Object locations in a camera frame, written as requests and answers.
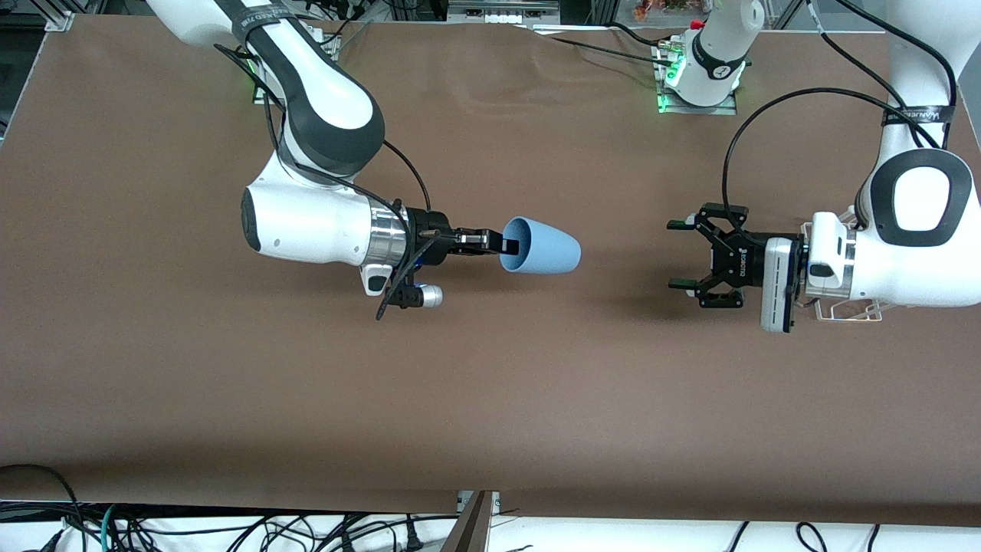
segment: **white floor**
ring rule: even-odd
[[[294,518],[282,518],[288,523]],[[249,525],[258,518],[209,518],[150,521],[147,528],[162,530],[198,530],[204,528]],[[404,520],[403,516],[374,516],[371,521]],[[309,518],[314,530],[323,534],[339,521],[338,516]],[[420,522],[416,524],[419,537],[430,543],[426,552],[439,550],[439,544],[450,531],[453,521]],[[807,552],[797,540],[796,524],[749,524],[738,552],[800,551]],[[865,552],[870,525],[815,524],[821,531],[828,552]],[[491,524],[489,552],[513,552],[528,547],[529,552],[725,552],[738,528],[738,523],[726,522],[667,522],[629,520],[580,520],[553,518],[495,517]],[[295,525],[306,530],[302,524]],[[54,534],[59,523],[0,524],[0,552],[38,550]],[[164,552],[225,552],[241,531],[193,536],[156,535],[157,546]],[[255,552],[265,534],[255,531],[240,548]],[[396,528],[399,550],[405,545],[404,526]],[[820,550],[816,539],[811,546]],[[339,543],[326,549],[330,551]],[[392,549],[392,534],[387,530],[358,539],[357,552],[388,552]],[[81,550],[77,531],[67,530],[57,548],[59,552]],[[89,539],[89,550],[98,552],[98,543]],[[270,552],[301,552],[299,543],[279,538]],[[874,552],[976,552],[981,551],[981,528],[924,527],[884,525],[875,541]]]

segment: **brown tabletop surface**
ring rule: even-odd
[[[882,35],[841,42],[885,71]],[[526,515],[981,522],[981,309],[799,312],[768,335],[756,290],[706,311],[666,288],[707,272],[707,242],[665,222],[719,200],[753,109],[885,97],[816,35],[750,57],[739,116],[669,115],[649,65],[526,29],[365,28],[342,65],[434,207],[583,246],[558,277],[452,258],[420,273],[443,306],[379,323],[356,268],[245,243],[241,190],[271,153],[246,76],[155,19],[77,17],[0,148],[0,462],[60,469],[85,501],[445,511],[487,488]],[[844,210],[880,116],[838,96],[763,116],[732,167],[748,228]],[[978,167],[963,110],[954,132]],[[358,183],[421,204],[390,152]],[[14,495],[57,496],[26,474],[0,479]]]

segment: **blue cup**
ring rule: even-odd
[[[504,227],[504,239],[518,242],[518,254],[499,255],[500,265],[519,274],[563,274],[579,265],[582,249],[575,238],[557,228],[525,217]]]

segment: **teal cable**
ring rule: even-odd
[[[109,552],[109,520],[113,517],[113,510],[116,510],[116,505],[110,506],[106,510],[106,515],[102,517],[102,529],[99,531],[99,537],[102,540],[102,552]]]

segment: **robotic arm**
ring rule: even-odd
[[[530,237],[522,244],[489,229],[453,228],[438,211],[358,193],[355,176],[385,140],[382,113],[280,0],[148,3],[183,42],[244,47],[262,64],[258,78],[282,91],[277,151],[241,203],[245,239],[256,251],[357,266],[367,295],[386,293],[391,304],[406,308],[442,301],[437,286],[414,283],[419,265],[440,264],[450,253],[518,255],[530,247]],[[578,262],[578,244],[574,253]],[[527,256],[524,250],[521,258]]]
[[[954,79],[981,42],[981,3],[903,1],[888,3],[888,10],[889,23],[948,60]],[[955,93],[948,75],[903,39],[891,36],[889,48],[890,80],[908,106],[903,113],[946,144]],[[840,317],[822,314],[818,303],[823,319],[874,319],[889,305],[981,303],[981,205],[971,171],[944,148],[918,146],[907,123],[885,115],[876,167],[846,216],[815,213],[800,234],[725,232],[712,219],[732,215],[742,226],[749,212],[707,203],[689,219],[669,223],[669,229],[698,230],[712,243],[711,274],[700,281],[674,279],[669,286],[688,291],[702,307],[741,307],[742,287],[760,287],[760,324],[772,332],[790,332],[801,294],[835,304],[874,304]],[[713,293],[719,285],[731,290]]]

